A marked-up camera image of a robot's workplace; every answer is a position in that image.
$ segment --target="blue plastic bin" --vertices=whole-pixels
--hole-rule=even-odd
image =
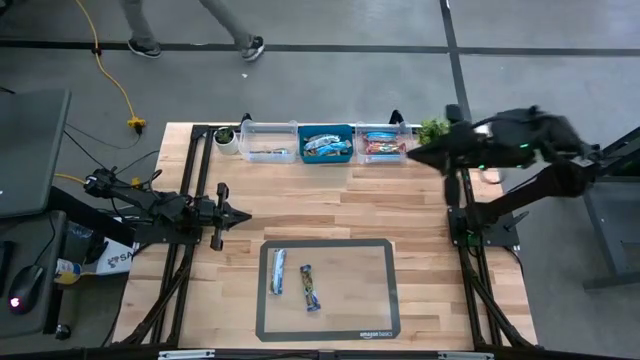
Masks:
[[[348,140],[351,143],[349,155],[336,156],[304,156],[304,139],[315,135],[331,134],[340,136],[341,141]],[[307,125],[298,127],[298,150],[305,164],[344,163],[351,161],[353,155],[353,133],[349,125]]]

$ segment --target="mat border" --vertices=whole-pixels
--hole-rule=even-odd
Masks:
[[[314,248],[314,247],[358,247],[382,246],[389,287],[389,307],[391,329],[348,330],[348,331],[309,331],[309,332],[265,332],[265,311],[267,299],[267,263],[270,249],[278,248]],[[267,240],[260,247],[258,270],[258,300],[256,304],[256,336],[263,342],[274,341],[331,341],[331,340],[380,340],[394,339],[400,334],[400,309],[393,246],[387,239],[318,239],[318,240]]]

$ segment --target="white pot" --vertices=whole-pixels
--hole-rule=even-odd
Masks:
[[[220,144],[218,142],[218,140],[216,139],[216,133],[218,131],[213,133],[213,142],[216,143],[216,146],[218,147],[218,150],[220,150],[220,152],[223,155],[233,155],[235,153],[238,152],[238,135],[236,135],[236,133],[233,133],[233,138],[231,138],[231,141],[227,144]]]

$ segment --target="desk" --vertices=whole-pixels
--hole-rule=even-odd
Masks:
[[[155,190],[180,188],[192,125],[167,124],[157,164],[164,172],[154,182]],[[196,158],[201,154],[202,144]],[[478,173],[471,176],[478,201],[502,194],[500,186],[482,183]],[[402,166],[253,164],[240,155],[224,156],[214,150],[205,193],[213,196],[218,182],[229,185],[229,203],[253,214],[253,219],[224,233],[224,251],[214,252],[207,241],[197,247],[180,347],[472,348],[460,263],[450,244],[442,179],[436,171],[413,162]],[[195,176],[191,184],[193,194]],[[392,242],[400,335],[372,341],[261,342],[255,323],[258,257],[264,241],[349,238]],[[166,245],[153,245],[134,259],[114,341],[129,335],[157,299],[166,252]],[[535,343],[518,264],[501,248],[487,248],[487,260],[497,303],[522,335]],[[478,309],[488,339],[486,309]],[[173,311],[171,304],[168,311]]]
[[[55,331],[58,325],[62,291],[56,288],[53,278],[65,238],[66,224],[67,218],[61,211],[0,220],[0,241],[15,242],[5,289],[0,294],[0,324],[4,325],[0,326],[0,338],[39,331],[51,334]],[[44,279],[40,284],[38,301],[30,312],[15,315],[9,311],[9,286],[20,269],[34,263],[52,236],[54,237],[51,244],[38,262],[45,271]]]

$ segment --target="box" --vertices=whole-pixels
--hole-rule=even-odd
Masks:
[[[366,153],[367,141],[364,139],[364,135],[369,132],[392,132],[398,137],[399,143],[405,144],[405,152],[401,154],[389,154],[389,155],[370,155]],[[403,163],[406,161],[406,151],[411,150],[413,146],[413,134],[411,132],[411,125],[402,121],[397,124],[365,124],[359,122],[356,124],[356,159],[360,164],[371,163]]]
[[[260,153],[286,149],[286,154]],[[298,123],[257,123],[245,120],[240,126],[240,153],[251,162],[292,163],[298,152]]]
[[[315,135],[331,134],[340,136],[341,141],[348,140],[351,147],[348,149],[348,155],[336,156],[304,156],[305,138]],[[298,131],[300,157],[305,164],[326,164],[326,163],[345,163],[351,161],[353,156],[353,129],[349,125],[306,125],[301,126]]]

